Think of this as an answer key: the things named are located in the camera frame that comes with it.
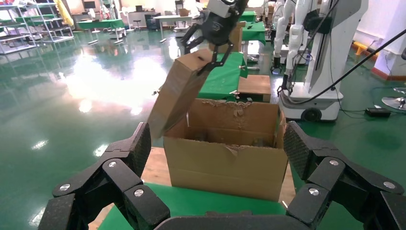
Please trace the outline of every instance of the green table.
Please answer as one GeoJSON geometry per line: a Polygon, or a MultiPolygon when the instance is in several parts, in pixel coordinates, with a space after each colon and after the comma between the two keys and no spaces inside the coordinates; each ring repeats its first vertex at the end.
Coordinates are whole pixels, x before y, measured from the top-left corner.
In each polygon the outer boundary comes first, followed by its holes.
{"type": "MultiPolygon", "coordinates": [[[[242,40],[243,40],[243,53],[244,61],[248,62],[248,41],[260,41],[262,44],[266,44],[265,40],[265,25],[263,22],[258,23],[246,23],[242,28],[242,40]]],[[[259,70],[258,67],[248,67],[249,70],[259,70]]]]}
{"type": "MultiPolygon", "coordinates": [[[[217,56],[218,61],[222,58],[223,54],[217,56]]],[[[197,97],[221,100],[232,96],[230,93],[238,89],[240,76],[246,78],[248,75],[246,69],[241,70],[239,68],[239,66],[244,65],[245,62],[242,53],[231,53],[224,66],[215,68],[209,74],[197,97]]]]}
{"type": "Polygon", "coordinates": [[[103,20],[99,22],[84,21],[78,23],[79,27],[83,30],[96,29],[96,28],[124,28],[124,22],[121,19],[103,20]]]}
{"type": "MultiPolygon", "coordinates": [[[[84,22],[79,22],[78,26],[83,30],[90,30],[90,29],[97,29],[97,28],[112,28],[112,29],[114,29],[116,39],[117,39],[117,41],[114,42],[114,44],[123,42],[123,40],[121,40],[118,36],[119,30],[123,31],[123,33],[125,33],[124,22],[121,19],[110,19],[110,20],[103,20],[103,21],[99,21],[99,22],[93,22],[93,21],[88,20],[88,21],[84,21],[84,22]]],[[[92,40],[91,42],[88,42],[88,44],[93,45],[99,41],[98,37],[97,37],[97,33],[96,33],[96,38],[97,38],[96,40],[92,40]]]]}
{"type": "Polygon", "coordinates": [[[239,21],[246,21],[246,22],[255,22],[257,18],[257,13],[255,11],[245,11],[244,13],[242,13],[239,21]]]}
{"type": "Polygon", "coordinates": [[[264,23],[263,22],[246,23],[245,27],[242,28],[242,40],[243,41],[260,41],[262,44],[265,45],[266,41],[265,41],[264,23]]]}
{"type": "MultiPolygon", "coordinates": [[[[255,215],[285,214],[278,203],[238,196],[209,193],[191,189],[147,184],[152,191],[169,207],[170,216],[201,216],[206,211],[219,213],[239,213],[251,210],[255,215]]],[[[113,207],[99,230],[132,230],[120,211],[113,207]]]]}

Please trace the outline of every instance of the open cardboard box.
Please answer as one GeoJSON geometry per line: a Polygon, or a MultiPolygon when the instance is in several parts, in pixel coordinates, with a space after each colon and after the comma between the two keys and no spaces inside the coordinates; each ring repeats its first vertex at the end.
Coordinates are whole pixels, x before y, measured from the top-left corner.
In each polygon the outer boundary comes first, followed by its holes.
{"type": "Polygon", "coordinates": [[[172,186],[277,202],[288,161],[278,110],[195,99],[164,135],[172,186]]]}
{"type": "Polygon", "coordinates": [[[171,183],[278,201],[285,119],[276,104],[196,99],[211,59],[207,49],[177,58],[148,118],[152,139],[164,136],[171,183]]]}

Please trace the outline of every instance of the power adapter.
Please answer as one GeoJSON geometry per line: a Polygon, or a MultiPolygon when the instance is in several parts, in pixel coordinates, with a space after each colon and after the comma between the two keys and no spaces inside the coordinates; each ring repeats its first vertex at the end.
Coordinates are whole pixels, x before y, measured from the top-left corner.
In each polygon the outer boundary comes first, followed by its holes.
{"type": "Polygon", "coordinates": [[[365,114],[371,117],[390,117],[391,111],[383,108],[366,108],[365,114]]]}

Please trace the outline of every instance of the green floor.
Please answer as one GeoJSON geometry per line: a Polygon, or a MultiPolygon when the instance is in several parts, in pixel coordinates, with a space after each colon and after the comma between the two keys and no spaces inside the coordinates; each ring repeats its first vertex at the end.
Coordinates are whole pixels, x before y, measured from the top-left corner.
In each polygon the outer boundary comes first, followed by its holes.
{"type": "MultiPolygon", "coordinates": [[[[107,35],[88,46],[75,41],[0,56],[0,229],[34,230],[54,186],[96,162],[110,142],[129,137],[147,119],[155,97],[178,56],[175,39],[163,44],[160,32],[136,32],[114,46],[107,35]]],[[[269,74],[272,47],[258,45],[259,64],[269,74]]],[[[347,69],[354,65],[348,59],[347,69]]],[[[397,95],[370,72],[372,63],[343,81],[343,107],[363,110],[397,95]]],[[[272,76],[272,101],[281,76],[272,76]]],[[[329,139],[354,162],[406,187],[405,118],[367,121],[340,112],[336,123],[301,123],[309,135],[329,139]]],[[[361,229],[332,204],[318,229],[361,229]]]]}

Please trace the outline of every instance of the metal screw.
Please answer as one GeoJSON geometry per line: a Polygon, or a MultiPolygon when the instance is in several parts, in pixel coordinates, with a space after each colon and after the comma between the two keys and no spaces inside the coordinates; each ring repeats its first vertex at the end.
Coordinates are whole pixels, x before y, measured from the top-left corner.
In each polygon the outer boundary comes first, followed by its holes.
{"type": "Polygon", "coordinates": [[[393,183],[391,183],[391,182],[385,181],[383,184],[384,184],[386,187],[390,188],[390,189],[396,188],[396,186],[395,186],[393,183]]]}
{"type": "Polygon", "coordinates": [[[142,196],[142,194],[144,194],[144,191],[143,191],[142,189],[137,189],[137,190],[134,192],[134,195],[135,195],[136,197],[140,197],[140,196],[142,196]]]}
{"type": "Polygon", "coordinates": [[[115,161],[109,163],[109,167],[114,167],[117,163],[115,161]]]}
{"type": "Polygon", "coordinates": [[[337,166],[337,165],[338,165],[338,162],[337,162],[337,161],[330,161],[330,164],[332,164],[332,165],[334,165],[334,166],[337,166]]]}
{"type": "Polygon", "coordinates": [[[61,190],[61,191],[66,191],[69,187],[70,187],[70,184],[64,184],[63,186],[61,186],[61,187],[59,188],[59,190],[61,190]]]}
{"type": "Polygon", "coordinates": [[[319,195],[319,191],[315,188],[311,188],[309,189],[310,194],[314,195],[314,196],[318,196],[319,195]]]}

